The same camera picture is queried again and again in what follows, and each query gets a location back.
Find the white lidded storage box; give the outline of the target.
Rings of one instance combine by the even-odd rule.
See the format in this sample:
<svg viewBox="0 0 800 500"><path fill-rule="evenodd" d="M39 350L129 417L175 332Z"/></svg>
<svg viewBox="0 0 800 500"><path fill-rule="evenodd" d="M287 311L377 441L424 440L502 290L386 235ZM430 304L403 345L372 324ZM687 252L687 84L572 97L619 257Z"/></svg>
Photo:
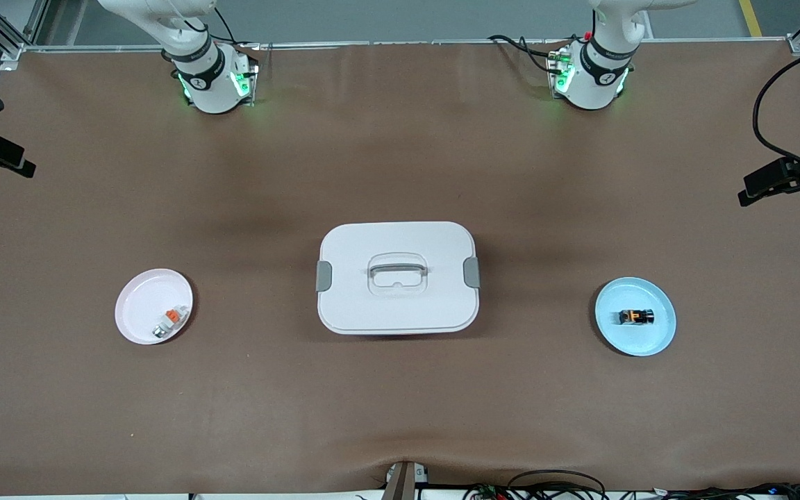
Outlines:
<svg viewBox="0 0 800 500"><path fill-rule="evenodd" d="M461 331L480 288L475 240L455 222L343 224L320 244L317 312L340 335Z"/></svg>

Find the yellow floor tape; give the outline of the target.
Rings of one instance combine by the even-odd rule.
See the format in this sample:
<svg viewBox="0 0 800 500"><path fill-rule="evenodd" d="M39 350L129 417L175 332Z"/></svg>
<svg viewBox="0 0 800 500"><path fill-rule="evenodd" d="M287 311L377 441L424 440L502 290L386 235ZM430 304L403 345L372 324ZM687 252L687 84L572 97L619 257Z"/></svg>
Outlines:
<svg viewBox="0 0 800 500"><path fill-rule="evenodd" d="M740 10L742 10L742 16L750 37L761 38L763 36L763 32L760 28L756 11L753 9L752 0L737 0L737 2L739 3Z"/></svg>

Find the light blue round plate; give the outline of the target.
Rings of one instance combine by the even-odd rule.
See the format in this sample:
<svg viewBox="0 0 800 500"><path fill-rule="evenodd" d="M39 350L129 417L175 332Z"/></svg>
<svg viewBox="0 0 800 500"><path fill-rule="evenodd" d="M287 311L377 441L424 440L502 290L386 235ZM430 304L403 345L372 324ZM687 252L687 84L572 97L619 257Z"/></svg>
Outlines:
<svg viewBox="0 0 800 500"><path fill-rule="evenodd" d="M620 310L653 310L655 322L645 326L623 326ZM653 356L675 339L677 316L666 292L637 276L622 276L602 287L594 304L594 319L603 338L616 351L629 356Z"/></svg>

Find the pink round plate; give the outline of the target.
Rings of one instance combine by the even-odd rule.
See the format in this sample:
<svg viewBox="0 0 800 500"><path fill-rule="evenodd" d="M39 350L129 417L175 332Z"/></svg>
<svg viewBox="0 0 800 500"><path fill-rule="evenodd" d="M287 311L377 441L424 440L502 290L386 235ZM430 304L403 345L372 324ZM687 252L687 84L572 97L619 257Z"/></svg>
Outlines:
<svg viewBox="0 0 800 500"><path fill-rule="evenodd" d="M166 310L176 306L190 309L184 325L167 339L153 337L151 330ZM134 276L115 301L115 326L134 344L153 345L167 342L190 322L194 293L186 276L172 269L150 269Z"/></svg>

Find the small orange white connector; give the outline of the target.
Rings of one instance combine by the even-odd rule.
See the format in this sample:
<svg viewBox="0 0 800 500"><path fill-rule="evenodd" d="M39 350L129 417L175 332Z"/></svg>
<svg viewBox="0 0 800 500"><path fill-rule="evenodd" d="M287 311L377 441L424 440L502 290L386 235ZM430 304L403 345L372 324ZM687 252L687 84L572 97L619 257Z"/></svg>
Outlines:
<svg viewBox="0 0 800 500"><path fill-rule="evenodd" d="M153 337L159 340L167 339L184 325L188 315L190 315L190 309L187 306L176 306L166 310L151 330Z"/></svg>

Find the brown table mat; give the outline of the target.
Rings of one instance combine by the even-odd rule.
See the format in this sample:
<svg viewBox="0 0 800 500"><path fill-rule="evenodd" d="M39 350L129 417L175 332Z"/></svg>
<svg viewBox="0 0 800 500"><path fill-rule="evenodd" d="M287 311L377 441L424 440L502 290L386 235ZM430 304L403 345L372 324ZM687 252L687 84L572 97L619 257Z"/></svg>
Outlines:
<svg viewBox="0 0 800 500"><path fill-rule="evenodd" d="M31 53L0 75L0 496L368 490L573 469L614 490L800 482L800 199L753 99L782 42L650 44L581 112L486 45L262 55L206 116L156 53ZM458 333L337 335L315 263L342 224L450 221L481 263ZM115 301L172 269L187 326L134 344ZM598 292L666 292L675 339L616 351Z"/></svg>

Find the aluminium table edge rail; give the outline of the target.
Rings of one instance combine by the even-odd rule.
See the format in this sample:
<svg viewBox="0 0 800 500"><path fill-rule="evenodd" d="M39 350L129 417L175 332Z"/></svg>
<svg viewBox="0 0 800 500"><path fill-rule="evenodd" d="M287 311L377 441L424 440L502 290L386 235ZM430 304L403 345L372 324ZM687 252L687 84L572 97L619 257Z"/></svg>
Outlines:
<svg viewBox="0 0 800 500"><path fill-rule="evenodd" d="M340 41L340 42L241 42L238 46L250 51L282 51L282 50L320 50L336 49L340 47L393 47L393 45L435 45L436 47L447 47L447 45L486 45L493 44L493 40L486 38L477 39L434 39L431 41L412 41L412 42L372 42L372 41ZM650 44L676 44L686 42L686 44L701 44L701 42L782 42L784 47L790 51L790 45L786 37L730 37L730 38L645 38L641 42L642 48ZM151 44L125 44L125 45L29 45L22 51L25 53L160 53L161 47ZM18 61L2 61L4 67L9 71L14 70Z"/></svg>

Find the grey metal table bracket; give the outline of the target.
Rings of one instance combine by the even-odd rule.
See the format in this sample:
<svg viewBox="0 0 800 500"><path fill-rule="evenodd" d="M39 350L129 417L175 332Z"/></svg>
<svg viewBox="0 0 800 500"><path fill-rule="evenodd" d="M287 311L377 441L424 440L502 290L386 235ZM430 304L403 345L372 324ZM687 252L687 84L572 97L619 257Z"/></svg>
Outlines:
<svg viewBox="0 0 800 500"><path fill-rule="evenodd" d="M395 462L386 474L387 484L381 500L424 500L428 487L428 468L418 462Z"/></svg>

